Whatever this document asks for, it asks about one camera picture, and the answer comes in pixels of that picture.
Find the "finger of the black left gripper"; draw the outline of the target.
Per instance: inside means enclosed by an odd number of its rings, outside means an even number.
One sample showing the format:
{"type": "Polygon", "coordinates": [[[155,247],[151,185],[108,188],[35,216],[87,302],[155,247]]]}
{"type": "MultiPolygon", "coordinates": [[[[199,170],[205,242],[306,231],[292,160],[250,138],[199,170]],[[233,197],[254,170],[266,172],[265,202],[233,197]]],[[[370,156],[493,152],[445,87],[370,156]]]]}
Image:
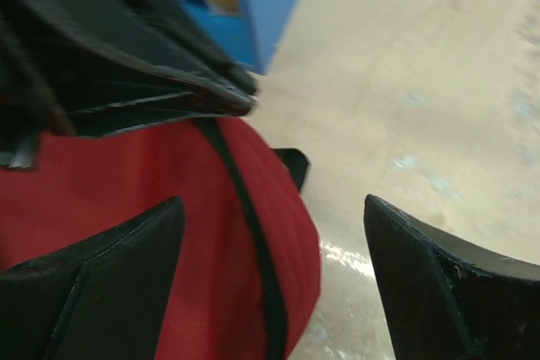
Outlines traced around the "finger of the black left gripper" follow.
{"type": "Polygon", "coordinates": [[[79,137],[109,137],[195,118],[245,116],[255,106],[251,96],[224,99],[184,93],[74,111],[68,118],[79,137]]]}
{"type": "Polygon", "coordinates": [[[221,98],[251,98],[252,77],[175,0],[19,0],[98,56],[221,98]]]}

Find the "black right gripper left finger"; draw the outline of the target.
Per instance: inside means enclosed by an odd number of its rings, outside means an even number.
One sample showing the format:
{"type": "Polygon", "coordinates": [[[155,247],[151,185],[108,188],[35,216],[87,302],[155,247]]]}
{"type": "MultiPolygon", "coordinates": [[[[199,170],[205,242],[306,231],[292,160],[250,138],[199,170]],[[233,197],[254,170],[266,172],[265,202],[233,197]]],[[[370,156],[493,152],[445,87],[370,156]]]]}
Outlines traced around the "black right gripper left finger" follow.
{"type": "Polygon", "coordinates": [[[3,359],[153,359],[185,229],[171,197],[1,273],[3,359]]]}

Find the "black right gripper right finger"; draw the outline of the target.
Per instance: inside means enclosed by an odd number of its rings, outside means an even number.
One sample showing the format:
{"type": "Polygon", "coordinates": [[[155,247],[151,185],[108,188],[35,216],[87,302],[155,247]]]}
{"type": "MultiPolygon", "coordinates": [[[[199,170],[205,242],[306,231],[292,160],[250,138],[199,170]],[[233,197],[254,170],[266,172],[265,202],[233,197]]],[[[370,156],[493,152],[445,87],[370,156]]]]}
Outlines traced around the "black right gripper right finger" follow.
{"type": "Polygon", "coordinates": [[[539,267],[424,223],[378,196],[364,231],[395,357],[539,357],[539,267]]]}

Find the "red backpack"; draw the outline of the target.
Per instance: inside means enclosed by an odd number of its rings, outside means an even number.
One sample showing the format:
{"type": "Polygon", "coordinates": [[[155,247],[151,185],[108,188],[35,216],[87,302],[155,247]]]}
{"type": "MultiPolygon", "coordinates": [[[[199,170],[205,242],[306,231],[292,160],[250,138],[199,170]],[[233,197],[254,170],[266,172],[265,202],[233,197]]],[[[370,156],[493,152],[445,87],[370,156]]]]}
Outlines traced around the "red backpack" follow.
{"type": "Polygon", "coordinates": [[[321,290],[308,166],[239,118],[43,135],[32,166],[1,172],[1,273],[177,197],[185,229],[153,359],[285,359],[321,290]]]}

